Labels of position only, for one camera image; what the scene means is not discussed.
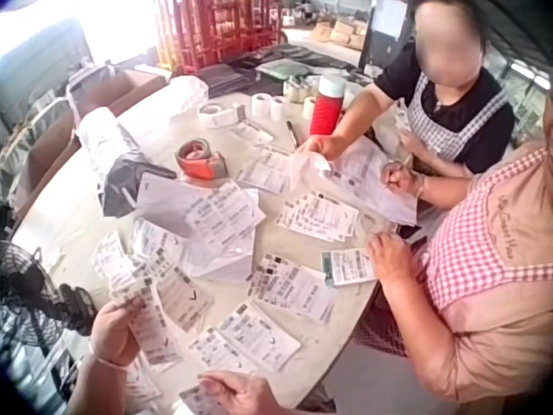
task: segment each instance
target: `red tape dispenser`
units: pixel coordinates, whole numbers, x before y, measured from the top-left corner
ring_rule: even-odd
[[[219,152],[212,154],[204,138],[195,138],[182,145],[175,158],[187,176],[202,180],[228,176],[225,159]]]

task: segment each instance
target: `white cap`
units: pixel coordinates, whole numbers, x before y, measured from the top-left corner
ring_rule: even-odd
[[[323,75],[319,93],[330,98],[342,98],[346,91],[346,80],[337,75]]]

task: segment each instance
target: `packing tape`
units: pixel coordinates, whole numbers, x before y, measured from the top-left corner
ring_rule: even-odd
[[[202,180],[228,176],[225,158],[219,152],[212,154],[209,143],[204,138],[195,138],[184,143],[175,158],[187,176]]]
[[[313,117],[313,110],[315,109],[315,98],[307,97],[303,101],[303,113],[302,117],[304,119],[311,119]]]
[[[260,118],[270,116],[270,95],[268,93],[256,93],[251,97],[251,115]]]
[[[273,97],[270,99],[270,118],[273,121],[281,121],[286,112],[286,98]]]
[[[218,102],[205,104],[198,109],[198,119],[206,128],[237,124],[245,120],[245,107],[241,104],[234,104],[232,108],[225,108]]]

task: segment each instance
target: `pen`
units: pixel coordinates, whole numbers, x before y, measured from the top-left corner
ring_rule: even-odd
[[[290,138],[292,139],[292,144],[294,145],[294,149],[297,150],[297,148],[300,146],[300,144],[297,142],[297,135],[294,131],[294,127],[292,127],[292,123],[289,121],[286,121],[286,126],[288,127],[288,132],[290,133]]]

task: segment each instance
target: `red bottle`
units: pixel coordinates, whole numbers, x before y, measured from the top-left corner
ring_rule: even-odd
[[[344,102],[346,80],[340,76],[326,75],[321,77],[319,94],[315,101],[313,118],[309,134],[329,136],[338,124],[338,117]]]

